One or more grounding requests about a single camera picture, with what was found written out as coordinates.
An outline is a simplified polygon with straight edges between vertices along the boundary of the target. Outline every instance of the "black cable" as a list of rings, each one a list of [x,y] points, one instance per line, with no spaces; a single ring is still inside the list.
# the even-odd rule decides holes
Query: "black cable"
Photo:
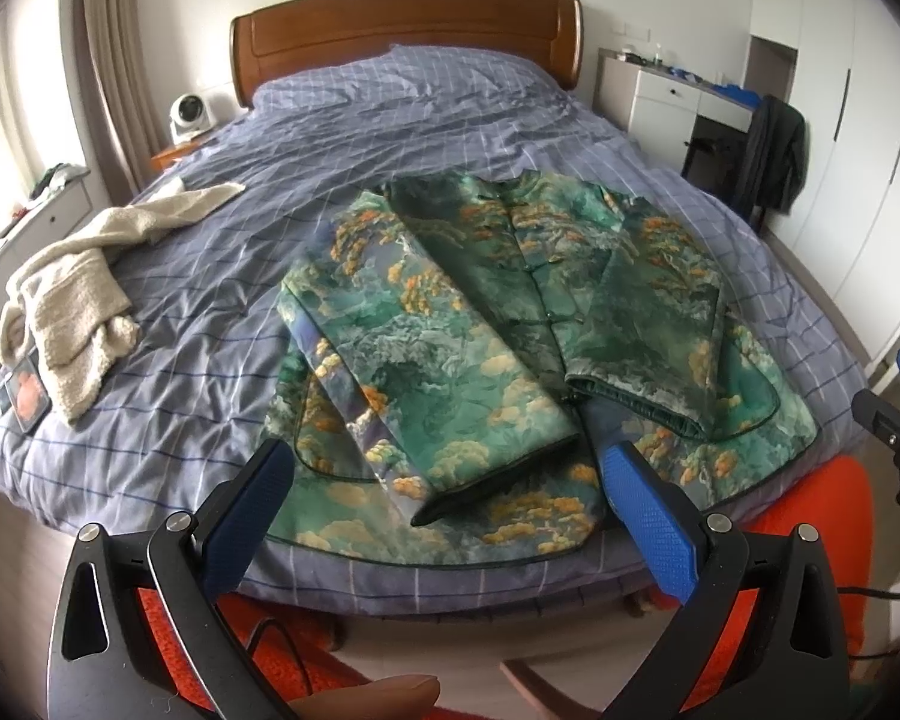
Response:
[[[878,590],[873,587],[858,587],[855,584],[837,587],[837,593],[841,595],[866,595],[868,598],[879,598],[882,601],[900,601],[900,592]]]
[[[849,657],[852,661],[879,661],[879,659],[881,658],[892,658],[899,652],[899,650],[887,650],[884,653],[872,653],[871,655],[851,655]]]
[[[307,695],[312,696],[314,694],[314,685],[310,681],[310,674],[303,662],[303,658],[300,658],[300,651],[296,649],[296,644],[293,642],[290,632],[276,617],[264,617],[254,626],[253,631],[250,632],[250,638],[247,640],[247,654],[253,658],[253,654],[257,651],[257,647],[260,646],[260,640],[264,637],[267,628],[273,628],[282,635],[283,640],[287,643],[287,648],[290,650],[290,656],[296,663],[296,667],[300,669],[300,675],[303,676],[303,686],[307,691]]]

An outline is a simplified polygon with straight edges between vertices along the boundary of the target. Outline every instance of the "bed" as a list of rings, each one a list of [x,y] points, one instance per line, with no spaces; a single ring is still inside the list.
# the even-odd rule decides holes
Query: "bed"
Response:
[[[173,169],[226,180],[240,199],[114,275],[143,335],[73,427],[51,413],[21,435],[0,415],[0,491],[66,531],[154,527],[195,509],[259,440],[288,332],[274,309],[286,254],[358,189],[464,167],[508,178],[552,170],[640,194],[719,262],[735,309],[816,418],[816,442],[760,487],[724,501],[753,517],[861,436],[860,365],[746,225],[567,93],[581,57],[576,0],[301,0],[234,20],[234,85],[250,108]],[[456,613],[528,599],[620,594],[647,581],[629,538],[500,568],[375,565],[270,538],[242,591],[336,613]]]

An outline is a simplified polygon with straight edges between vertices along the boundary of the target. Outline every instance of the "white wardrobe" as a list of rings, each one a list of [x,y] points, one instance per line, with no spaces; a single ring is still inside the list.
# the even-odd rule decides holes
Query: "white wardrobe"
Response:
[[[770,229],[833,299],[868,372],[900,339],[900,27],[880,0],[754,0],[754,34],[797,49],[803,190]]]

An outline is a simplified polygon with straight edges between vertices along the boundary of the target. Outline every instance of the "nightstand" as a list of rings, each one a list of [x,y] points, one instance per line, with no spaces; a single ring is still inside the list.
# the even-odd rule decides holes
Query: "nightstand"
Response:
[[[215,129],[208,130],[204,132],[202,135],[197,135],[196,138],[193,138],[192,141],[186,141],[185,143],[177,143],[173,146],[167,146],[163,149],[159,154],[154,154],[151,156],[151,165],[156,170],[156,172],[164,172],[168,167],[173,167],[177,162],[179,162],[183,157],[187,154],[190,154],[196,151],[198,148],[203,146],[206,140],[213,135]]]

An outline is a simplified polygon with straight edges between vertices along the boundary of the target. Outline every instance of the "wooden headboard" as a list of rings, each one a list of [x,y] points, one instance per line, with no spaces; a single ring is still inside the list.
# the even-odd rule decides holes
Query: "wooden headboard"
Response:
[[[381,55],[392,44],[512,53],[563,89],[580,75],[579,0],[291,0],[237,16],[230,61],[240,105],[265,81]]]

